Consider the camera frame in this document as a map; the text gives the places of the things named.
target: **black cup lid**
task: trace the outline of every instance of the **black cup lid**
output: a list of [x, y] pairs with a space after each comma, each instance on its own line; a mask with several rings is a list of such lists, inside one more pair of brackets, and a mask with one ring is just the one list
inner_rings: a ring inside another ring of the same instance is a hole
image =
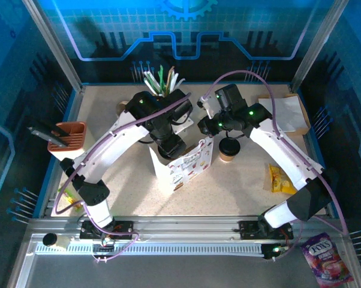
[[51, 246], [56, 243], [57, 236], [54, 233], [48, 233], [43, 237], [43, 245], [45, 246]]
[[239, 141], [236, 139], [223, 138], [219, 142], [219, 151], [226, 156], [235, 156], [240, 151]]

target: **metal frame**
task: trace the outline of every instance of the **metal frame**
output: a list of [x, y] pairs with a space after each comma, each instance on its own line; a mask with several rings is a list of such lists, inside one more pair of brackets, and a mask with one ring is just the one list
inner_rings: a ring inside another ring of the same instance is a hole
[[347, 6], [348, 0], [335, 0], [330, 10], [327, 12], [322, 24], [320, 25], [317, 34], [312, 40], [306, 55], [303, 57], [293, 80], [291, 81], [291, 91], [297, 92], [299, 86], [305, 79], [311, 66], [317, 59], [322, 47], [329, 39], [329, 36], [343, 13], [344, 8]]
[[[262, 255], [259, 254], [257, 250], [257, 244], [280, 243], [281, 241], [240, 240], [239, 233], [233, 231], [234, 228], [237, 228], [238, 221], [253, 221], [256, 219], [257, 217], [255, 216], [118, 217], [118, 220], [129, 220], [134, 222], [134, 230], [139, 232], [141, 235], [136, 244], [139, 247], [151, 247], [153, 244], [155, 244], [156, 247], [162, 247], [163, 245], [166, 245], [166, 247], [179, 247], [179, 245], [186, 244], [188, 247], [192, 248], [200, 247], [201, 244], [203, 244], [203, 246], [213, 245], [213, 247], [218, 248], [226, 247], [225, 250], [211, 249], [208, 251], [208, 255], [234, 255], [235, 253], [232, 253], [233, 249], [230, 247], [236, 247], [236, 249], [238, 249], [238, 247], [249, 247], [250, 245], [255, 247], [255, 251], [250, 254], [252, 254], [252, 256], [259, 257]], [[339, 225], [338, 220], [331, 220], [331, 222], [335, 225]], [[293, 233], [295, 237], [299, 234], [299, 230], [300, 224], [293, 224]], [[40, 248], [43, 236], [50, 232], [70, 237], [70, 245], [93, 244], [92, 241], [79, 239], [80, 227], [78, 226], [75, 218], [59, 217], [31, 220], [26, 230], [25, 237], [21, 244], [7, 287], [26, 287], [28, 278], [32, 275], [35, 255], [44, 255], [44, 257], [48, 257], [48, 255], [62, 254], [58, 250], [48, 251], [47, 253]], [[347, 283], [347, 287], [361, 287], [361, 267], [353, 249], [350, 237], [342, 236], [340, 233], [318, 220], [309, 220], [307, 223], [303, 223], [303, 232], [299, 243], [303, 243], [307, 241], [308, 238], [322, 232], [327, 232], [332, 241], [336, 243], [339, 254], [342, 256], [343, 261], [346, 263], [355, 279], [355, 281]], [[126, 255], [147, 255], [147, 253], [145, 254], [143, 250], [144, 249], [142, 249], [142, 252], [135, 250], [135, 253], [127, 253]], [[154, 251], [156, 254], [160, 254], [162, 250], [160, 251], [160, 249], [156, 249], [151, 251]], [[195, 253], [188, 253], [188, 255], [199, 253], [200, 250], [195, 251]], [[91, 257], [92, 249], [87, 249], [86, 251], [82, 251], [80, 253], [76, 250], [71, 250], [71, 252], [69, 251], [65, 254], [88, 254], [89, 257]], [[167, 255], [170, 254], [180, 255], [182, 253], [168, 249]], [[249, 253], [236, 253], [235, 255], [238, 255], [238, 257], [249, 256]]]
[[69, 57], [67, 56], [61, 42], [55, 34], [55, 31], [50, 25], [47, 16], [44, 14], [43, 9], [40, 7], [38, 1], [22, 0], [30, 16], [34, 20], [36, 26], [41, 32], [50, 50], [53, 52], [58, 64], [61, 66], [62, 71], [65, 73], [68, 81], [75, 91], [80, 92], [82, 90], [82, 83], [78, 74], [75, 71]]

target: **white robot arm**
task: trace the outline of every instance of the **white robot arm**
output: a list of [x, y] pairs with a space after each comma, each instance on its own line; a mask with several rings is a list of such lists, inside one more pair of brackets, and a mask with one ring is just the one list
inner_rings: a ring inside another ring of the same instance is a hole
[[[106, 227], [113, 221], [107, 204], [110, 191], [102, 177], [131, 145], [150, 134], [163, 157], [177, 158], [183, 153], [186, 144], [177, 134], [193, 123], [186, 121], [192, 111], [191, 102], [187, 98], [180, 90], [173, 91], [166, 98], [154, 97], [146, 91], [136, 94], [119, 119], [88, 151], [74, 160], [66, 158], [61, 162], [61, 167], [68, 176], [78, 169], [73, 178], [73, 186], [97, 225]], [[119, 127], [138, 119], [143, 119], [143, 122], [114, 134]]]
[[303, 153], [279, 126], [276, 126], [276, 132], [272, 115], [261, 104], [248, 107], [236, 85], [232, 84], [215, 91], [215, 94], [216, 98], [210, 97], [198, 103], [200, 107], [206, 108], [208, 114], [198, 123], [200, 131], [210, 137], [223, 130], [242, 131], [245, 136], [266, 150], [298, 190], [295, 195], [270, 208], [260, 217], [270, 230], [296, 219], [307, 221], [331, 201], [326, 188], [313, 170], [318, 171], [327, 180], [334, 179], [333, 175], [329, 175], [320, 164]]

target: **printed paper box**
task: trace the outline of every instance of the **printed paper box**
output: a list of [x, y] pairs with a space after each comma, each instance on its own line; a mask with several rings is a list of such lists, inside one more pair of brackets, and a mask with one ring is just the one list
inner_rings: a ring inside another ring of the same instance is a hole
[[166, 182], [175, 191], [210, 167], [212, 149], [213, 138], [206, 137], [189, 153], [165, 165], [150, 147], [155, 174], [160, 181]]

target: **purple candy bag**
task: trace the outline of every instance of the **purple candy bag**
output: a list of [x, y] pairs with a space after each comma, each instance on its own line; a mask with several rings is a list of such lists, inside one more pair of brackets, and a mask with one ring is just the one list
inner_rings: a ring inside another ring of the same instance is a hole
[[354, 281], [327, 233], [310, 238], [300, 248], [321, 288]]

